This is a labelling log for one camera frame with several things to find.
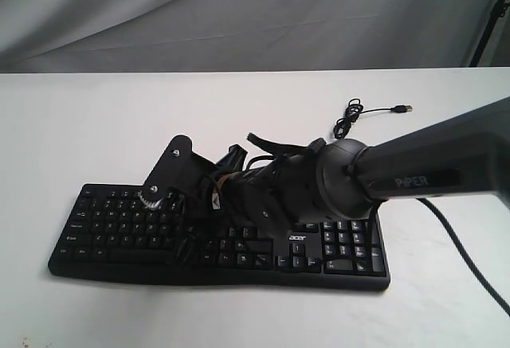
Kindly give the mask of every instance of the white tabletop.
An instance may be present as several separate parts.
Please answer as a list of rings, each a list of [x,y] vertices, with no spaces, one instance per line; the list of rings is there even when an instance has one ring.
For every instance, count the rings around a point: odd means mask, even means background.
[[[413,200],[380,209],[383,293],[193,289],[52,277],[46,263],[85,182],[140,184],[173,135],[215,161],[252,131],[328,137],[346,102],[412,104],[366,115],[368,144],[508,96],[510,68],[0,76],[0,346],[506,346],[510,321],[437,219]],[[433,200],[481,271],[510,299],[510,212],[494,197]]]

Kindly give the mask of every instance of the gray backdrop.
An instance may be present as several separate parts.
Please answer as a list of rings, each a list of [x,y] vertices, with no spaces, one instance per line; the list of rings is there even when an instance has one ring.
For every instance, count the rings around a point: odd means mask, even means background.
[[[0,0],[0,71],[453,67],[493,1]]]

